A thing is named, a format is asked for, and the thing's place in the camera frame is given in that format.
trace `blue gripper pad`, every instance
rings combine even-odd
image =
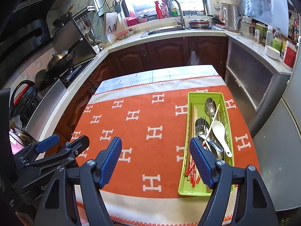
[[[39,142],[36,147],[36,152],[38,154],[42,154],[58,144],[60,141],[60,137],[58,135],[52,135],[51,137],[44,139],[43,141]]]
[[[214,189],[215,184],[219,180],[216,173],[216,158],[214,154],[204,149],[202,143],[197,138],[190,140],[189,147],[203,183],[208,185],[210,189]]]
[[[97,175],[100,177],[98,185],[102,189],[109,183],[122,149],[121,139],[114,137],[109,146],[102,150],[96,157]]]

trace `glass pitcher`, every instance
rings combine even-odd
[[[240,19],[241,19],[240,30],[239,30],[240,35],[246,38],[251,38],[253,36],[252,18],[248,16],[240,16],[236,20],[236,26],[238,26],[238,22]]]

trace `red bottle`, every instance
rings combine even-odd
[[[155,1],[155,4],[156,4],[156,12],[157,12],[157,15],[158,15],[158,19],[163,19],[162,11],[159,8],[159,1]]]

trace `refrigerator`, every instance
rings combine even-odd
[[[253,138],[276,211],[301,206],[301,53],[274,112]]]

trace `green plastic tray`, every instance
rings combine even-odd
[[[178,188],[178,192],[180,195],[195,195],[195,196],[210,196],[211,192],[207,192],[207,186],[203,184],[202,179],[198,184],[195,184],[195,187],[192,188],[192,184],[190,181],[187,181],[187,177],[185,177],[186,172],[186,156],[187,156],[187,148],[188,144],[190,142],[189,140],[189,120],[190,120],[190,104],[195,106],[198,110],[198,118],[200,116],[206,116],[206,120],[209,121],[209,116],[205,112],[205,102],[207,98],[212,98],[216,106],[220,104],[219,106],[219,113],[221,115],[222,123],[225,126],[226,134],[225,134],[225,140],[228,144],[232,154],[233,154],[233,144],[232,144],[232,136],[231,136],[231,128],[230,128],[230,122],[229,122],[229,116],[227,112],[227,108],[225,105],[224,96],[222,93],[216,93],[216,92],[189,92],[188,93],[188,114],[187,114],[187,126],[186,126],[186,140],[185,140],[185,150],[184,150],[184,159],[183,159],[183,165],[182,165],[182,172],[181,172],[181,178],[180,178],[180,184]],[[231,165],[234,166],[234,154],[231,158],[225,158],[225,161]],[[234,185],[231,187],[231,193],[234,191]]]

